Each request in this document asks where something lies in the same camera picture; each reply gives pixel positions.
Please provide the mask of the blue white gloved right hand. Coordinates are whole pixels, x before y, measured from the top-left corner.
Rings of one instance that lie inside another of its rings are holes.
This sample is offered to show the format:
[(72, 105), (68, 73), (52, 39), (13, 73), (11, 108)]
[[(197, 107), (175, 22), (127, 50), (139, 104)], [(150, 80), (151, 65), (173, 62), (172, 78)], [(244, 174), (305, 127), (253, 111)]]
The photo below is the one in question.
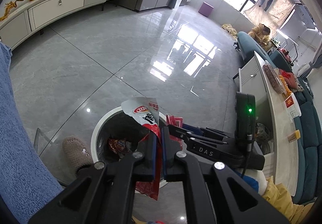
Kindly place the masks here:
[(243, 180), (261, 196), (264, 195), (268, 181), (262, 171), (247, 169)]

